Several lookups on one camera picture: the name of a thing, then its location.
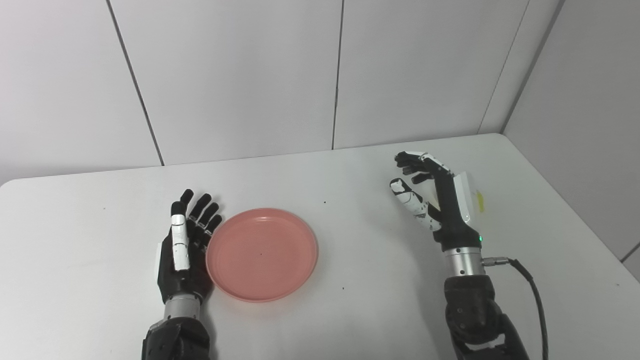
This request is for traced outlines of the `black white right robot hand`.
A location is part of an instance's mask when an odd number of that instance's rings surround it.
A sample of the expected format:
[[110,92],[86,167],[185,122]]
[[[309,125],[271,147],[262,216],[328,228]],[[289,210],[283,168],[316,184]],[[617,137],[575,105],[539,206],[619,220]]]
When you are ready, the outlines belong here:
[[405,176],[418,185],[432,181],[438,205],[414,191],[402,178],[394,178],[390,189],[410,214],[428,230],[446,252],[457,248],[482,248],[482,237],[464,217],[469,202],[451,169],[427,152],[399,152],[394,160]]

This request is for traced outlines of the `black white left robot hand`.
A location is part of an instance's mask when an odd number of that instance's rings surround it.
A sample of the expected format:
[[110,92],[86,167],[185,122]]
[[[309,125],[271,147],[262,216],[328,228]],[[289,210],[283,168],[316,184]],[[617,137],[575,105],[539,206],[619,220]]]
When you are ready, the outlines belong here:
[[158,260],[157,285],[163,303],[179,294],[195,296],[201,303],[213,288],[207,271],[206,251],[216,228],[223,218],[220,206],[209,193],[196,201],[185,217],[186,237],[189,240],[190,268],[176,271],[172,253],[172,231],[162,240]]

